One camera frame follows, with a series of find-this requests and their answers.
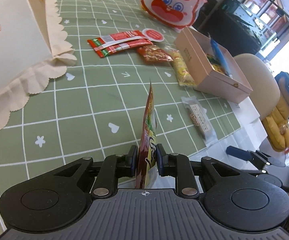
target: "ruffled edge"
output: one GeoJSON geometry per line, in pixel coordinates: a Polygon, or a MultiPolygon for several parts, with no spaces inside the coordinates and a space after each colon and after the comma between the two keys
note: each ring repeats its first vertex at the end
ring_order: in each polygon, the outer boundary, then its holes
{"type": "Polygon", "coordinates": [[[53,58],[27,68],[8,86],[0,89],[0,130],[8,123],[10,112],[26,105],[30,94],[41,93],[50,78],[64,75],[67,66],[75,65],[77,58],[73,55],[72,45],[66,41],[68,34],[60,24],[62,18],[56,5],[56,0],[46,0],[46,22],[53,58]]]}

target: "cartoon rabbit face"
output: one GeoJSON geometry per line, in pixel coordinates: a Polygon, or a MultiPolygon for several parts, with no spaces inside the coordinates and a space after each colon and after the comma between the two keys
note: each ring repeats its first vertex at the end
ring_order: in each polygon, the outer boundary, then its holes
{"type": "Polygon", "coordinates": [[[205,0],[141,0],[144,8],[155,18],[177,28],[192,25],[196,11],[205,0]]]}

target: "round red sticker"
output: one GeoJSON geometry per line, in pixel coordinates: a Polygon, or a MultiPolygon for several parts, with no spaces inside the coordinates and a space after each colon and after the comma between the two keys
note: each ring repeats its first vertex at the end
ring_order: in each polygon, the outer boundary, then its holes
{"type": "Polygon", "coordinates": [[[154,29],[144,29],[142,31],[143,35],[145,35],[150,41],[163,41],[164,36],[162,33],[154,30],[154,29]]]}

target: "silver screw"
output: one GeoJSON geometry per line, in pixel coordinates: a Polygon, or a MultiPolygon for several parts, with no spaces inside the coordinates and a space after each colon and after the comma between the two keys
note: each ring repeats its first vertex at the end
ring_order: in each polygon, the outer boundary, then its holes
{"type": "Polygon", "coordinates": [[[185,187],[183,190],[181,190],[181,192],[187,196],[193,196],[198,193],[197,190],[193,187],[185,187]]]}
{"type": "Polygon", "coordinates": [[[97,196],[105,196],[107,194],[109,194],[109,190],[104,188],[104,187],[99,187],[99,188],[96,188],[93,193],[97,196]]]}

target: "tablecloth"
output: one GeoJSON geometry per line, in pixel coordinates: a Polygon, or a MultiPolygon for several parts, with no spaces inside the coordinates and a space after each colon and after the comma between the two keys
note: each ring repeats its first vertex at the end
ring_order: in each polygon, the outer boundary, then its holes
{"type": "Polygon", "coordinates": [[[240,128],[226,100],[180,87],[169,64],[148,66],[134,50],[99,58],[91,49],[88,39],[145,28],[163,33],[159,46],[173,46],[177,33],[148,18],[138,0],[58,0],[58,5],[77,64],[51,80],[44,92],[30,96],[0,130],[0,196],[17,183],[83,156],[102,161],[127,153],[140,141],[150,82],[157,142],[167,153],[190,156],[205,148],[182,96],[199,99],[218,139],[240,128]]]}

